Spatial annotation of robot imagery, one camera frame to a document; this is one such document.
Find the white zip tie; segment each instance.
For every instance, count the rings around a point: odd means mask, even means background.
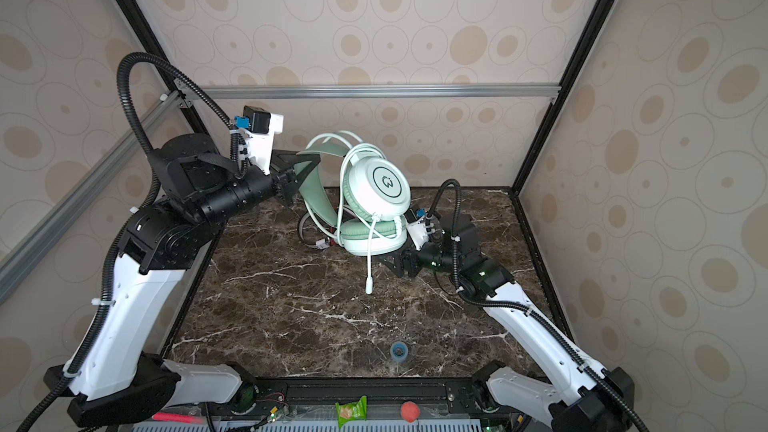
[[[114,305],[114,300],[111,301],[102,301],[100,298],[92,298],[91,299],[91,305]]]

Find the blue tape roll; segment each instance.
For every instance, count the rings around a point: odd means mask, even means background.
[[[389,348],[389,355],[398,364],[402,364],[408,359],[408,346],[401,341],[397,341]]]

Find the blue connector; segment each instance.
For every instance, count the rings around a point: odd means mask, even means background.
[[[250,130],[250,120],[247,117],[235,117],[235,125],[240,129]]]

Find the headphones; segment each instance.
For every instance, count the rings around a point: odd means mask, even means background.
[[[353,146],[344,136],[358,143]],[[373,292],[371,255],[397,250],[408,239],[407,221],[403,216],[411,205],[408,181],[386,159],[381,149],[346,130],[319,134],[298,152],[310,153],[344,158],[339,172],[341,193],[337,210],[333,209],[322,187],[318,168],[312,170],[299,192],[306,210],[323,233],[349,253],[368,257],[366,293],[370,294]],[[342,222],[345,200],[356,218]],[[320,220],[335,231],[329,231]]]

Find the green ear cushion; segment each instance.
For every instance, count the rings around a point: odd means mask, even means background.
[[[391,220],[388,222],[377,222],[375,229],[383,235],[392,235],[397,232],[397,226],[395,222]],[[342,238],[347,240],[367,240],[370,229],[368,226],[354,218],[353,220],[348,220],[341,224],[340,232]]]
[[[373,220],[373,216],[371,216],[363,207],[360,206],[360,204],[355,200],[355,196],[352,194],[352,190],[350,189],[350,170],[347,170],[344,174],[344,182],[341,184],[341,190],[342,194],[344,194],[344,198],[346,199],[346,203],[348,206],[350,206],[350,209],[362,220],[366,222],[370,222]],[[366,238],[368,237],[368,227],[363,226],[366,229]]]

